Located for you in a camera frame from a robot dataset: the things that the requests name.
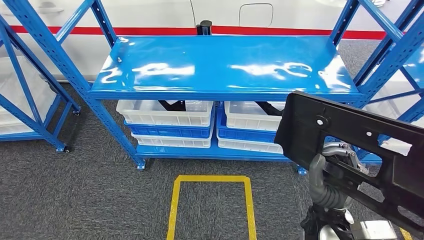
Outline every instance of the blue metal shelf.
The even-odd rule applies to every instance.
[[[57,152],[68,152],[66,150],[66,144],[58,139],[59,132],[68,112],[73,109],[73,113],[79,115],[81,107],[71,98],[71,96],[65,91],[65,89],[56,81],[52,74],[46,69],[46,67],[40,62],[40,60],[31,52],[28,46],[22,41],[22,39],[12,30],[8,23],[0,16],[0,47],[4,45],[7,54],[9,55],[11,64],[16,72],[20,86],[22,87],[25,98],[29,104],[34,119],[25,114],[22,110],[16,107],[12,102],[0,94],[0,106],[6,109],[9,113],[18,118],[22,123],[30,127],[32,132],[15,133],[15,134],[3,134],[0,135],[0,142],[4,141],[22,141],[22,140],[37,140],[43,139],[48,143],[56,147]],[[20,50],[23,55],[32,63],[32,65],[42,74],[50,87],[56,92],[56,97],[50,106],[46,118],[42,121],[40,113],[31,94],[30,88],[27,84],[27,80],[21,69],[21,65],[18,62],[14,48]],[[47,127],[56,112],[60,102],[65,103],[65,108],[55,125],[52,132],[47,130]]]
[[[91,91],[98,99],[283,101],[300,90],[362,95],[327,36],[126,36]]]
[[[347,0],[330,36],[128,36],[117,38],[100,0],[84,0],[53,36],[27,0],[3,0],[139,169],[145,158],[287,161],[278,154],[219,148],[136,148],[101,99],[284,101],[293,90],[363,108],[424,43],[424,1],[411,0],[396,23],[369,0]],[[336,51],[359,5],[387,32],[354,81]],[[61,43],[91,7],[111,52],[91,86]],[[396,43],[392,50],[389,47]],[[368,79],[368,73],[380,67]],[[417,116],[421,108],[407,115]],[[379,160],[363,159],[378,163]]]

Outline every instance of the white plastic crate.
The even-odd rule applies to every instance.
[[[180,147],[180,148],[210,148],[212,133],[214,131],[215,121],[210,126],[209,138],[178,137],[178,136],[155,136],[155,135],[136,135],[131,132],[131,136],[137,139],[139,145]]]
[[[34,130],[22,122],[11,122],[0,125],[0,135],[29,133],[33,131]]]
[[[35,103],[37,105],[38,113],[40,114],[41,120],[43,122],[46,119],[47,112],[52,106],[52,103],[54,102],[55,98],[56,93],[53,92],[48,85],[45,86],[44,89],[39,92]],[[26,126],[11,113],[7,112],[5,109],[3,110],[4,112],[0,111],[0,118],[2,119],[2,121],[0,121],[0,135],[33,132],[30,127]],[[27,114],[34,119],[31,110],[29,110],[29,113],[30,114]]]
[[[207,127],[213,106],[213,101],[185,101],[186,111],[167,111],[157,100],[119,100],[116,111],[129,124]]]
[[[278,110],[283,110],[286,102],[269,101]],[[226,126],[234,129],[277,131],[281,116],[269,116],[254,101],[226,101]]]
[[[46,114],[43,114],[42,110],[46,108],[46,105],[48,105],[47,111],[49,110],[50,105],[56,97],[56,93],[54,93],[49,88],[49,85],[40,78],[38,71],[26,58],[18,56],[17,59],[35,104],[39,108],[40,115],[42,118],[45,118]],[[0,94],[34,119],[9,57],[0,58]],[[19,120],[0,106],[0,124],[11,124],[16,121]]]
[[[218,132],[216,137],[218,138],[218,147],[220,148],[283,154],[283,148],[276,143],[220,138]]]

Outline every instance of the yellow tape rectangle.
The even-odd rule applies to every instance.
[[[173,240],[175,236],[175,225],[177,221],[178,199],[180,197],[181,182],[236,182],[244,183],[244,194],[246,198],[247,226],[249,240],[256,240],[255,213],[253,209],[252,185],[250,178],[246,176],[226,175],[179,175],[172,190],[171,208],[169,211],[168,234],[166,240]]]

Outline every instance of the black post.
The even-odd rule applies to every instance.
[[[196,25],[197,35],[211,35],[212,22],[209,20],[203,20],[200,24]]]

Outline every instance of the black bracket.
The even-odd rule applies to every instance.
[[[196,25],[197,35],[211,35],[212,22],[209,20],[203,20],[200,24]]]
[[[380,134],[411,144],[408,155],[380,147]],[[327,136],[378,155],[382,164],[377,176],[371,177],[337,158],[327,157],[327,162],[338,168],[342,176],[329,175],[326,183],[423,239],[424,129],[300,91],[289,94],[274,139],[282,146],[284,155],[309,169],[314,156],[322,152]],[[359,191],[361,183],[381,190],[384,201]],[[419,216],[421,224],[402,215],[399,207]]]
[[[305,219],[300,223],[304,230],[304,240],[320,239],[320,230],[326,225],[333,229],[340,240],[353,240],[345,212],[346,209],[325,209],[316,204],[310,206]]]
[[[268,103],[267,101],[255,101],[255,103],[269,116],[283,115],[284,109],[280,111],[274,106],[272,106],[270,103]]]
[[[173,104],[169,104],[165,100],[158,100],[158,102],[167,111],[178,111],[178,112],[185,112],[186,111],[186,101],[176,101]]]

